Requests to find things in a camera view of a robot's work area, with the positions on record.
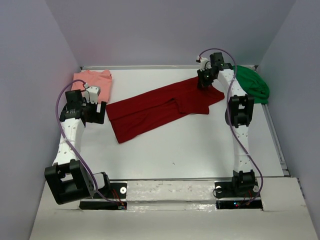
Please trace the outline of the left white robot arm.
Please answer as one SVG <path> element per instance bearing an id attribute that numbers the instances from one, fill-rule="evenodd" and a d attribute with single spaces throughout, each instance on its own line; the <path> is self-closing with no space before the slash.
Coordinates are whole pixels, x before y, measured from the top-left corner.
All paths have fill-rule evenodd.
<path id="1" fill-rule="evenodd" d="M 81 157 L 81 141 L 87 123 L 103 124 L 106 102 L 98 102 L 98 86 L 64 93 L 66 104 L 56 111 L 61 133 L 52 166 L 44 170 L 45 180 L 57 204 L 63 205 L 97 195 L 110 194 L 111 183 L 105 172 L 92 173 Z"/>

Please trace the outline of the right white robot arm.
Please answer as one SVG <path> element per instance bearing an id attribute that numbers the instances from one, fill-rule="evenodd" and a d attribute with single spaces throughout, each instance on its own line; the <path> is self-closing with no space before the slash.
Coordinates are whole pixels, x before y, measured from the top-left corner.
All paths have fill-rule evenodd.
<path id="1" fill-rule="evenodd" d="M 253 118 L 255 98 L 243 90 L 236 78 L 237 67 L 226 63 L 221 52 L 209 58 L 198 56 L 198 84 L 200 89 L 208 88 L 215 80 L 226 92 L 225 121 L 229 126 L 234 152 L 232 178 L 215 184 L 213 195 L 218 198 L 241 198 L 253 196 L 257 186 L 252 157 L 249 154 L 249 126 Z"/>

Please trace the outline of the red t shirt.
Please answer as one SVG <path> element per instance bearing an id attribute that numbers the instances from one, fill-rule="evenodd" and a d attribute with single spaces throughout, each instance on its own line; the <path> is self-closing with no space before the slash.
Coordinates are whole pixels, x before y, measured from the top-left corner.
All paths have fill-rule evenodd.
<path id="1" fill-rule="evenodd" d="M 108 104 L 106 113 L 122 144 L 187 115 L 207 115 L 209 107 L 224 98 L 212 85 L 198 88 L 198 78 L 193 77 Z"/>

